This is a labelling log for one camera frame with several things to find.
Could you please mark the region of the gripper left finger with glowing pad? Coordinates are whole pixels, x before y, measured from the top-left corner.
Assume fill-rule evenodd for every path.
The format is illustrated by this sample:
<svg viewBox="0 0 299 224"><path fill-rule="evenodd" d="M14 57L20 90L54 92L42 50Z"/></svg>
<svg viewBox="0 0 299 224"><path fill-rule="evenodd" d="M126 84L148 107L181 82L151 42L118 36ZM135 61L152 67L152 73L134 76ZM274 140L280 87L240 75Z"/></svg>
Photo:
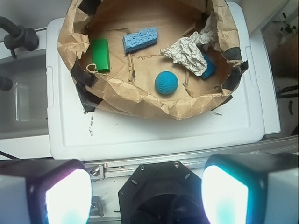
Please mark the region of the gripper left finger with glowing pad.
<svg viewBox="0 0 299 224"><path fill-rule="evenodd" d="M91 203L91 178L79 160L0 162L2 224L86 224Z"/></svg>

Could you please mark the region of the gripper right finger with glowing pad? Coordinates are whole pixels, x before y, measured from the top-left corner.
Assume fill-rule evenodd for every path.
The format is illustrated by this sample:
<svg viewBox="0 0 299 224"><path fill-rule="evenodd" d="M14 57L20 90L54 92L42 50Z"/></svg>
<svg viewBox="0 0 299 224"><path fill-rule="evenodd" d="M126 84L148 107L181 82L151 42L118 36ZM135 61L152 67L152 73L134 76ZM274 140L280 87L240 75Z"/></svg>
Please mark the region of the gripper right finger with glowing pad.
<svg viewBox="0 0 299 224"><path fill-rule="evenodd" d="M206 161L201 192L212 224L297 224L299 157L213 154Z"/></svg>

